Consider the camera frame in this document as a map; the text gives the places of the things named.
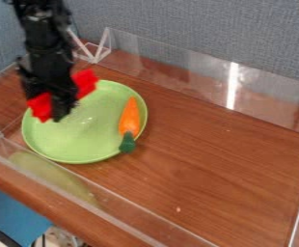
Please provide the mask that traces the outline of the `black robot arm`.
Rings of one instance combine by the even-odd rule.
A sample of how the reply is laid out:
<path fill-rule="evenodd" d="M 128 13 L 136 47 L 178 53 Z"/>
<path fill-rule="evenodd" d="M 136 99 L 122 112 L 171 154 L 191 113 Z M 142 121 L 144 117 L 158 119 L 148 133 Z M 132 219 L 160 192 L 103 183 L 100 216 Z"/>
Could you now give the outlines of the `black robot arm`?
<path fill-rule="evenodd" d="M 27 100 L 51 95 L 51 117 L 58 123 L 78 104 L 71 77 L 74 44 L 68 35 L 71 11 L 63 0 L 3 0 L 12 6 L 24 32 L 28 66 L 18 57 L 18 73 Z"/>

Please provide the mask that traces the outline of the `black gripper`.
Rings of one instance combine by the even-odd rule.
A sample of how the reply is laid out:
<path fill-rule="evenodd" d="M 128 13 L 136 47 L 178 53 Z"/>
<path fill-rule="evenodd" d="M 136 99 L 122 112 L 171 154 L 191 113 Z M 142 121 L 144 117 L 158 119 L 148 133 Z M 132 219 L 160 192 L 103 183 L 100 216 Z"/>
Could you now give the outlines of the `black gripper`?
<path fill-rule="evenodd" d="M 71 78 L 72 48 L 68 44 L 48 47 L 26 46 L 28 66 L 18 57 L 18 72 L 26 99 L 52 93 L 52 118 L 58 123 L 76 106 L 76 85 Z"/>

